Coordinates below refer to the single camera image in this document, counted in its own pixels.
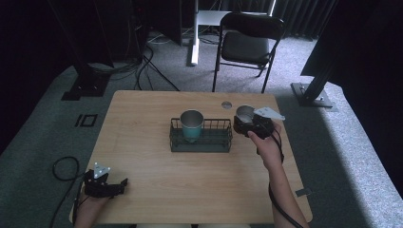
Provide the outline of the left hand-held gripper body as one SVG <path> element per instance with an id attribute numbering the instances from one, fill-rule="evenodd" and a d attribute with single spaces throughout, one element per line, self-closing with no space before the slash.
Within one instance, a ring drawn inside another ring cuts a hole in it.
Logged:
<path id="1" fill-rule="evenodd" d="M 110 167 L 95 162 L 92 169 L 89 169 L 84 176 L 85 194 L 94 198 L 113 198 L 110 189 L 119 184 L 108 184 L 108 173 Z"/>

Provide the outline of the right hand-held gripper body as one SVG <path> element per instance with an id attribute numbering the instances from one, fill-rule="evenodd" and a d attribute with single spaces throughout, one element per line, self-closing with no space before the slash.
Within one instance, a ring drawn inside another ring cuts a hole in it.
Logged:
<path id="1" fill-rule="evenodd" d="M 261 139 L 265 139 L 275 131 L 274 120 L 284 121 L 285 117 L 270 107 L 262 107 L 254 110 L 254 132 Z"/>

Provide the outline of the black steel-lined cup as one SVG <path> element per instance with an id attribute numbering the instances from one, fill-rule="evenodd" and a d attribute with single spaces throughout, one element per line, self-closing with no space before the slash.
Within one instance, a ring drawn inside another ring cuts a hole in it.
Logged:
<path id="1" fill-rule="evenodd" d="M 240 127 L 243 124 L 254 124 L 254 110 L 255 108 L 250 105 L 241 105 L 237 108 L 233 128 L 238 134 L 241 134 Z"/>

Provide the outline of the black wire basket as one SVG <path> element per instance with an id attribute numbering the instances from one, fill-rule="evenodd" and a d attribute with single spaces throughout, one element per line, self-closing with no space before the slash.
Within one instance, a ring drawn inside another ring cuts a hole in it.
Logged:
<path id="1" fill-rule="evenodd" d="M 229 119 L 205 119 L 201 134 L 194 142 L 189 142 L 183 135 L 179 118 L 170 121 L 172 152 L 228 153 L 232 138 L 232 123 Z"/>

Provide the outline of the teal steel-lined cup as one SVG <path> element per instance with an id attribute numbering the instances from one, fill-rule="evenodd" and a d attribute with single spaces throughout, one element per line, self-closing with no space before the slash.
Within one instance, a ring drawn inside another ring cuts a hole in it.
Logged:
<path id="1" fill-rule="evenodd" d="M 198 110 L 189 109 L 183 112 L 180 122 L 184 139 L 187 142 L 194 143 L 202 133 L 203 115 Z"/>

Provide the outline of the person's left hand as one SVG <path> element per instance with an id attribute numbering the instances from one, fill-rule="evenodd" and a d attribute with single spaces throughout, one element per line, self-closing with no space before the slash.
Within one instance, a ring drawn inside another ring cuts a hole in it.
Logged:
<path id="1" fill-rule="evenodd" d="M 92 196 L 81 194 L 79 206 L 77 209 L 78 219 L 97 218 L 103 208 L 108 203 L 109 198 L 94 198 Z"/>

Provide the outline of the person's right hand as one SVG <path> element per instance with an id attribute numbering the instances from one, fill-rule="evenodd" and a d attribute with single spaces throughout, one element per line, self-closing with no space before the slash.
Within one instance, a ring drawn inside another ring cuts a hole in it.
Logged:
<path id="1" fill-rule="evenodd" d="M 249 138 L 257 147 L 259 155 L 263 160 L 263 164 L 269 172 L 273 172 L 275 169 L 282 167 L 281 155 L 278 147 L 281 127 L 277 123 L 274 123 L 274 128 L 275 131 L 273 135 L 265 138 L 264 140 L 257 136 L 254 132 L 248 132 Z"/>

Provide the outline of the black folding chair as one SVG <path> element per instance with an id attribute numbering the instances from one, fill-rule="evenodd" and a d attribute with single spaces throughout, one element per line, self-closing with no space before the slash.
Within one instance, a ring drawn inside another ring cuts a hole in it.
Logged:
<path id="1" fill-rule="evenodd" d="M 276 51 L 284 34 L 284 22 L 267 14 L 229 12 L 220 21 L 212 91 L 216 90 L 221 65 L 267 69 L 261 92 L 264 93 Z"/>

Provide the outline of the black stand base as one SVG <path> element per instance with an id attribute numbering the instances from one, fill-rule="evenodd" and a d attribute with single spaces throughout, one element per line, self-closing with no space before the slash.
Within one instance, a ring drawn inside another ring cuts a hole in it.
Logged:
<path id="1" fill-rule="evenodd" d="M 74 67 L 77 78 L 69 91 L 62 96 L 62 101 L 79 101 L 82 97 L 103 97 L 110 74 L 96 72 L 88 65 Z"/>

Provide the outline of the metal stand with base plate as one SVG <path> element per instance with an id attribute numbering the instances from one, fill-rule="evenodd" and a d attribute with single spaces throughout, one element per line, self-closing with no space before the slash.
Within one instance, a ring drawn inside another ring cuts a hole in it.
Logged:
<path id="1" fill-rule="evenodd" d="M 324 87 L 333 74 L 339 53 L 339 50 L 327 51 L 323 54 L 312 53 L 308 58 L 301 75 L 313 76 L 312 82 L 310 84 L 291 83 L 291 88 L 300 106 L 336 108 L 324 91 Z"/>

